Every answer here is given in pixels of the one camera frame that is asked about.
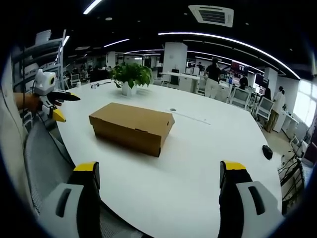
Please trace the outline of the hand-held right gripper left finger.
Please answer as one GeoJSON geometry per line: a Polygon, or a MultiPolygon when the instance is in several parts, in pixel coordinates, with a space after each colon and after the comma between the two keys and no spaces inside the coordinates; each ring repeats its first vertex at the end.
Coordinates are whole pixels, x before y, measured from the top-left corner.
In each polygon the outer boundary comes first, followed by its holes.
{"type": "Polygon", "coordinates": [[[100,238],[99,162],[77,165],[43,201],[39,223],[51,238],[100,238]]]}

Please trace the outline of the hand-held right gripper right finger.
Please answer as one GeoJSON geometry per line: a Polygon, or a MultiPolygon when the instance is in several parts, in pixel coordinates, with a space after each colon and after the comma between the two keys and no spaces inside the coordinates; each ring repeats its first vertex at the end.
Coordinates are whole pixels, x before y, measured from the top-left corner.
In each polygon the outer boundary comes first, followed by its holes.
{"type": "Polygon", "coordinates": [[[267,238],[282,222],[275,196],[245,166],[220,162],[219,238],[267,238]]]}

